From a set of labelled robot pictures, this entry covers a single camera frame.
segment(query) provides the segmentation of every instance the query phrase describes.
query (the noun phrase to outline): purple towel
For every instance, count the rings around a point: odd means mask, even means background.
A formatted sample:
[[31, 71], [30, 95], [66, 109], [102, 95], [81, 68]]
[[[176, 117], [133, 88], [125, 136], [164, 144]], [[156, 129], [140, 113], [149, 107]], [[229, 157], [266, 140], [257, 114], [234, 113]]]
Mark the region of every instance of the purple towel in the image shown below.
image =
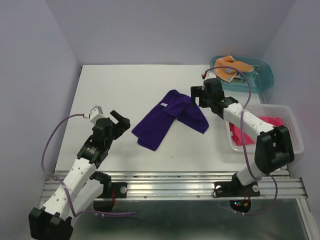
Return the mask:
[[192, 106], [191, 97], [171, 90], [135, 126], [132, 133], [138, 137], [139, 145], [155, 151], [175, 119], [202, 134], [209, 127], [199, 107]]

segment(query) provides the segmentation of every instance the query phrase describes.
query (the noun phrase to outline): wall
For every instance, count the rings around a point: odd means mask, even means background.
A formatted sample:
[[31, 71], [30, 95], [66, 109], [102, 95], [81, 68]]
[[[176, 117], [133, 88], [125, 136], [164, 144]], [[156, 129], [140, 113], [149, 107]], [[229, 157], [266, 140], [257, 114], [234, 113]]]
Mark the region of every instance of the wall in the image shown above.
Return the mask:
[[294, 0], [46, 0], [81, 64], [262, 58]]
[[[28, 239], [45, 142], [69, 114], [79, 65], [44, 0], [0, 1], [0, 239]], [[54, 169], [64, 130], [46, 160]]]
[[290, 166], [302, 177], [308, 204], [320, 226], [320, 1], [298, 0], [292, 7], [263, 60], [272, 68], [274, 86], [266, 92], [271, 104], [289, 106], [298, 122], [304, 154]]

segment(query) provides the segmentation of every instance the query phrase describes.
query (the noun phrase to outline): pink cloth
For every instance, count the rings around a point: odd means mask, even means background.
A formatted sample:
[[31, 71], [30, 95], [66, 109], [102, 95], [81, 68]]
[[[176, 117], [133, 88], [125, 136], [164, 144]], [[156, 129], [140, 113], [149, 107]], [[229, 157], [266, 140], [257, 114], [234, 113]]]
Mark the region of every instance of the pink cloth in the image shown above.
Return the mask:
[[[284, 124], [284, 122], [279, 117], [262, 116], [259, 118], [268, 124], [275, 125], [276, 127], [279, 127]], [[231, 136], [231, 138], [233, 139], [235, 144], [238, 146], [242, 145], [240, 128], [233, 125], [232, 123], [229, 123], [229, 126], [230, 131], [233, 133], [233, 136]], [[247, 134], [244, 134], [244, 142], [246, 145], [255, 143]]]

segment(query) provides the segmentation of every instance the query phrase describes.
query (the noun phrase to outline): perforated basket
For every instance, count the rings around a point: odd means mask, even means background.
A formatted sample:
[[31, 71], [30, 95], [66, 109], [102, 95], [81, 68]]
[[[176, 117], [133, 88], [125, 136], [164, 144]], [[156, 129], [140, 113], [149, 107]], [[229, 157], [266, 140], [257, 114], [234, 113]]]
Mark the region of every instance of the perforated basket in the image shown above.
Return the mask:
[[[301, 154], [304, 151], [305, 147], [302, 137], [296, 119], [290, 108], [283, 105], [259, 104], [247, 106], [246, 109], [257, 117], [281, 118], [283, 125], [289, 129], [294, 154]], [[236, 145], [233, 141], [231, 137], [232, 132], [230, 131], [229, 122], [227, 121], [226, 134], [230, 147], [237, 152], [243, 152], [243, 147]], [[246, 145], [246, 150], [248, 153], [254, 153], [256, 151], [256, 144]]]

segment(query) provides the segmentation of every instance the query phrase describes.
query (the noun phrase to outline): teal basket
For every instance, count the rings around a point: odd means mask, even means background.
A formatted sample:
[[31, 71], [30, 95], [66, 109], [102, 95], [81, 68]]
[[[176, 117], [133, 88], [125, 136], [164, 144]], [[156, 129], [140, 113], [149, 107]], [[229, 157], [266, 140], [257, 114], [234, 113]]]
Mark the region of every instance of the teal basket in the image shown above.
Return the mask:
[[[210, 67], [212, 68], [215, 65], [216, 60], [222, 57], [224, 56], [215, 56], [212, 58]], [[272, 74], [269, 65], [265, 62], [244, 57], [234, 57], [234, 59], [254, 67], [253, 71], [244, 73], [250, 81], [253, 93], [261, 93], [274, 85], [274, 75]], [[223, 81], [222, 79], [221, 82], [224, 90], [249, 92], [248, 84], [243, 76], [234, 78], [230, 83]]]

